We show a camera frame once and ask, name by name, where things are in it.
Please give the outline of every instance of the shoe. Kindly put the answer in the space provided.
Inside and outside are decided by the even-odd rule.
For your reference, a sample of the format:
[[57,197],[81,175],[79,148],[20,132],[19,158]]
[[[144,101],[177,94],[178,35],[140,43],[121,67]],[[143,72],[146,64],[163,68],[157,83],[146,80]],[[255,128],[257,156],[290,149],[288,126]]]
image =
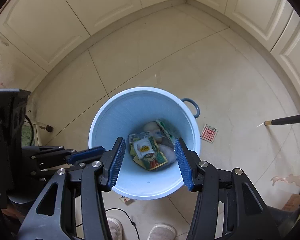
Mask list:
[[122,240],[122,225],[115,218],[107,218],[112,240]]
[[176,237],[176,230],[169,225],[156,224],[151,229],[147,240],[173,240]]

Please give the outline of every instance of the bin handle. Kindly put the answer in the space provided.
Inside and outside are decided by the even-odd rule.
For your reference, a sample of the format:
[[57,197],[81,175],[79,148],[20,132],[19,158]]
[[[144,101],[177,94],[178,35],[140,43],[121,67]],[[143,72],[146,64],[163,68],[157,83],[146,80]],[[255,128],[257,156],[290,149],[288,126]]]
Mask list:
[[192,99],[190,99],[190,98],[182,98],[181,101],[182,101],[182,102],[189,102],[189,103],[193,104],[194,107],[195,107],[195,109],[197,110],[197,113],[194,114],[193,117],[194,117],[194,118],[198,118],[198,117],[199,117],[199,115],[200,115],[200,108],[199,108],[199,106],[197,105],[196,102],[194,102],[194,101],[193,101]]

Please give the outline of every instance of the red and white card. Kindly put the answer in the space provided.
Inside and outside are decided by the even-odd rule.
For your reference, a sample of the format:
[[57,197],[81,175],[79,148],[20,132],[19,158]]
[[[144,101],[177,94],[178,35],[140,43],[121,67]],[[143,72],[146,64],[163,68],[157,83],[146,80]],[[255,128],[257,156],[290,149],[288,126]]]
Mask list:
[[206,124],[201,132],[200,138],[207,142],[213,143],[217,132],[218,132],[218,129]]

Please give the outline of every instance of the cabinet handle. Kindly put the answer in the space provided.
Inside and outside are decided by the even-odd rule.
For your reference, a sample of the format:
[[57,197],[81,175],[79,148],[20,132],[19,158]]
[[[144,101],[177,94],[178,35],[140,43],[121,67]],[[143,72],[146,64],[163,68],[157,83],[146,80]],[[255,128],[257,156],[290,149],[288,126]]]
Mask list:
[[4,39],[0,36],[0,41],[2,44],[9,46],[9,43],[7,43],[6,41],[4,41]]

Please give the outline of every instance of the metal screw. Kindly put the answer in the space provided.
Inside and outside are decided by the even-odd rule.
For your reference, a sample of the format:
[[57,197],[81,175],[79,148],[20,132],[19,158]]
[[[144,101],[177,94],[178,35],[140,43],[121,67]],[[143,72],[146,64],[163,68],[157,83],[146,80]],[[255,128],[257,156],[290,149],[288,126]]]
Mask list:
[[203,168],[207,167],[208,164],[209,164],[209,163],[206,162],[206,161],[200,161],[200,162],[199,162],[199,166],[200,166],[200,167],[203,167]]
[[94,161],[93,163],[92,163],[92,166],[93,167],[99,167],[99,166],[101,166],[101,162],[100,161]]
[[243,171],[241,169],[235,169],[234,173],[238,174],[238,175],[241,175],[243,173]]
[[66,172],[66,169],[64,169],[64,168],[61,168],[61,169],[59,169],[59,170],[57,171],[57,173],[58,173],[59,175],[65,174],[65,172]]

